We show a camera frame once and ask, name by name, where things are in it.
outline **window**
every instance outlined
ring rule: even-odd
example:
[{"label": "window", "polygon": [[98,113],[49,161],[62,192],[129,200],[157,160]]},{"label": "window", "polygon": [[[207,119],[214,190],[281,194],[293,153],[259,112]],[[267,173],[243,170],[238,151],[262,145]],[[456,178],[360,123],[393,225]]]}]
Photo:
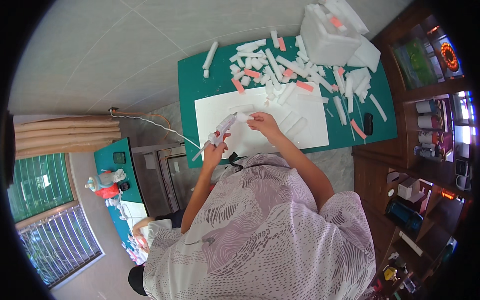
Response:
[{"label": "window", "polygon": [[10,211],[33,267],[51,288],[101,254],[71,185],[68,156],[15,162]]}]

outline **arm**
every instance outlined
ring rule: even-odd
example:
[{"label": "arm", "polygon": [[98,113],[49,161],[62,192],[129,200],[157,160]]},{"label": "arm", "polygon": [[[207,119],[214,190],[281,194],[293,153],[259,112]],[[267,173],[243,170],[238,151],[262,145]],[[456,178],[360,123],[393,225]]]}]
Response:
[{"label": "arm", "polygon": [[212,179],[213,171],[218,166],[222,159],[222,154],[225,150],[228,150],[227,144],[220,143],[217,148],[214,145],[209,144],[204,151],[204,164],[200,171],[197,184],[193,190],[190,202],[188,202],[183,219],[181,221],[181,232],[185,233],[190,229],[193,219],[197,216],[198,211],[204,205],[205,201],[210,194],[210,180]]},{"label": "arm", "polygon": [[248,120],[248,126],[252,130],[259,130],[278,149],[288,165],[297,169],[312,192],[318,211],[320,211],[325,202],[334,195],[332,184],[325,173],[280,131],[272,115],[257,112],[251,116],[254,117],[254,120]]}]

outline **white wall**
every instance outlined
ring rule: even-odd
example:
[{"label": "white wall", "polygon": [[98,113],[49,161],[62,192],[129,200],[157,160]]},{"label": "white wall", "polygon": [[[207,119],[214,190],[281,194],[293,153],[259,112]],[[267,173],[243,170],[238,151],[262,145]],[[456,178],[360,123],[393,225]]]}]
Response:
[{"label": "white wall", "polygon": [[146,299],[128,284],[128,272],[135,266],[121,246],[105,201],[84,187],[96,174],[93,152],[70,153],[73,180],[85,216],[103,250],[103,257],[66,283],[51,291],[58,300]]}]

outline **curtain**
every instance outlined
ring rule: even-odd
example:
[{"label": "curtain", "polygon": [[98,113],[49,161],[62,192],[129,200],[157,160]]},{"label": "curtain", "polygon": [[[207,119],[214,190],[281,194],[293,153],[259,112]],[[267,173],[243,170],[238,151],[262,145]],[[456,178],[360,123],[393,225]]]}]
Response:
[{"label": "curtain", "polygon": [[111,116],[65,117],[15,124],[15,159],[97,151],[121,139]]}]

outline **green cutting mat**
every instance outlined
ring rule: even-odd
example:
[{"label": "green cutting mat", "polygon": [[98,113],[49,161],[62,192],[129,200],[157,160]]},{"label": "green cutting mat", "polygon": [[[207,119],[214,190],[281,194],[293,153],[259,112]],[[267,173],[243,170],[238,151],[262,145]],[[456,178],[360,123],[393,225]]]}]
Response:
[{"label": "green cutting mat", "polygon": [[[260,47],[260,49],[265,51],[266,48],[270,48],[274,57],[281,55],[287,60],[295,60],[299,50],[297,47],[295,47],[295,37],[288,36],[284,37],[283,40],[285,41],[285,45],[287,47],[286,52],[282,52],[280,49],[275,49],[273,47],[272,39],[270,38],[267,39],[267,45]],[[202,69],[208,52],[203,52],[178,62],[180,113],[183,134],[197,144],[199,143],[199,138],[194,102],[197,99],[236,91],[236,88],[231,81],[232,74],[230,74],[230,69],[228,68],[229,65],[231,65],[231,62],[228,59],[237,53],[236,47],[242,44],[244,43],[238,43],[217,49],[212,65],[210,66],[209,78],[203,77],[204,70]],[[346,71],[358,69],[351,67],[344,68]],[[324,67],[324,70],[327,75],[326,80],[331,84],[336,83],[332,70],[326,67]],[[364,114],[369,112],[373,115],[373,135],[367,137],[365,140],[367,143],[396,138],[396,119],[393,108],[392,94],[390,93],[390,87],[388,86],[388,81],[382,63],[379,63],[376,73],[370,72],[370,74],[372,75],[372,79],[370,81],[370,85],[372,87],[369,89],[369,94],[372,93],[375,95],[375,98],[377,98],[378,102],[384,109],[388,120],[386,122],[382,120],[380,113],[368,96],[365,99],[364,104],[359,103],[360,111],[356,104],[353,105],[353,113],[350,114],[350,118],[355,119],[355,122],[358,124],[358,126],[362,128]],[[261,85],[255,84],[252,80],[250,85],[245,87],[245,89],[259,86]],[[339,92],[334,92],[331,94],[322,85],[320,85],[320,90],[322,92],[322,96],[330,98],[328,104],[324,104],[324,106],[325,108],[328,108],[334,115],[332,118],[327,112],[325,112],[329,145],[302,149],[302,152],[311,153],[363,144],[364,140],[360,138],[356,132],[354,132],[355,141],[353,141],[352,131],[349,124],[347,124],[347,126],[342,126],[340,124],[340,119],[338,118],[335,104],[332,100],[333,96],[339,95]],[[192,161],[193,156],[198,152],[198,148],[185,141],[185,150],[187,152],[189,168],[201,167],[201,158]],[[223,159],[222,163],[228,163],[228,161]]]}]

